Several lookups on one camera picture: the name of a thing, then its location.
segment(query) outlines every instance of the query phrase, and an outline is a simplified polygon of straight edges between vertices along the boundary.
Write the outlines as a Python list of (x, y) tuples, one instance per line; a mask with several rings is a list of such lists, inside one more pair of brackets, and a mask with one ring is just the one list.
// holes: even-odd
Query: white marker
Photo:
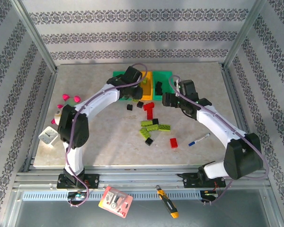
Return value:
[(205, 139), (206, 137), (209, 137), (209, 136), (210, 136), (210, 133), (208, 133), (208, 134), (206, 134), (205, 136), (202, 136), (201, 138), (199, 138), (199, 139), (197, 139), (197, 140), (191, 142), (191, 143), (189, 144), (189, 146), (192, 146), (192, 145), (194, 145), (195, 143), (197, 143), (197, 142), (199, 142), (199, 141), (201, 141), (201, 140), (203, 140), (203, 139)]

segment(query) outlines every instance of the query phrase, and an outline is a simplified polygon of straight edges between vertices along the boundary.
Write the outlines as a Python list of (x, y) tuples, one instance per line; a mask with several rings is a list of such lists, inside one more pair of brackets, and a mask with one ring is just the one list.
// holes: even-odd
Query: damask pattern wall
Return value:
[(223, 62), (254, 0), (23, 0), (55, 63)]
[(0, 0), (0, 224), (51, 74), (11, 3)]
[(246, 124), (260, 136), (284, 219), (284, 0), (267, 1), (229, 73)]

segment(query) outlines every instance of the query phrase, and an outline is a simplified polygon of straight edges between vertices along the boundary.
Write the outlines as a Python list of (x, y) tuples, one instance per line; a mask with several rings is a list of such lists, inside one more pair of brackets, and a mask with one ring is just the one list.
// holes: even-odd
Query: table surface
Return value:
[[(113, 71), (126, 70), (129, 64), (99, 65), (62, 65), (59, 67), (50, 105), (47, 111), (44, 129), (52, 126), (51, 120), (63, 104), (62, 94), (79, 95), (85, 100), (98, 92)], [(199, 97), (205, 97), (229, 122), (235, 123), (229, 97), (216, 62), (207, 63), (171, 63), (147, 64), (148, 70), (173, 71), (183, 80), (191, 79), (195, 83)], [(133, 111), (126, 105), (132, 103)], [(195, 139), (210, 132), (202, 124), (182, 114), (179, 108), (164, 107), (154, 102), (154, 118), (159, 123), (170, 124), (171, 131), (152, 131), (154, 140), (149, 147), (139, 133), (141, 121), (146, 120), (146, 112), (131, 101), (117, 101), (101, 111), (89, 123), (89, 140), (83, 148), (85, 166), (109, 165), (198, 165), (224, 158), (225, 148), (211, 133), (211, 136), (189, 147)], [(169, 139), (177, 138), (178, 148), (171, 149)], [(64, 166), (64, 149), (61, 141), (53, 148), (39, 142), (35, 167)]]

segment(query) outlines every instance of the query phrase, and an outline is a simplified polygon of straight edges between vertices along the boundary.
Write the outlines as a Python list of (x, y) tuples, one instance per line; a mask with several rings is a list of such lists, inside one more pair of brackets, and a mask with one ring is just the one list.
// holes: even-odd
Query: green tray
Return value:
[[(113, 77), (116, 77), (116, 76), (119, 76), (120, 74), (124, 74), (125, 71), (114, 71), (113, 72)], [(128, 100), (131, 100), (131, 98), (128, 98), (128, 99), (125, 99), (125, 98), (121, 98), (119, 100), (122, 100), (122, 101), (128, 101)]]
[(162, 101), (162, 96), (156, 95), (156, 84), (157, 82), (162, 83), (162, 92), (163, 93), (175, 93), (174, 90), (169, 85), (169, 78), (172, 76), (172, 71), (153, 71), (152, 80), (153, 80), (153, 95), (152, 99), (155, 101)]

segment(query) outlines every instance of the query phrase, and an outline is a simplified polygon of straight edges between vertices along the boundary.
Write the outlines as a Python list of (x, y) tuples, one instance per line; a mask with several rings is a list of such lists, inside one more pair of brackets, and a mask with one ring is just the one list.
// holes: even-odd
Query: red block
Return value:
[(176, 138), (170, 139), (170, 146), (171, 146), (171, 148), (177, 148), (178, 147), (178, 143), (177, 143)]
[(152, 120), (152, 109), (147, 110), (147, 120)]
[(151, 102), (151, 103), (145, 104), (143, 106), (143, 110), (147, 111), (147, 110), (150, 110), (150, 109), (152, 109), (154, 107), (155, 107), (155, 104), (153, 102)]

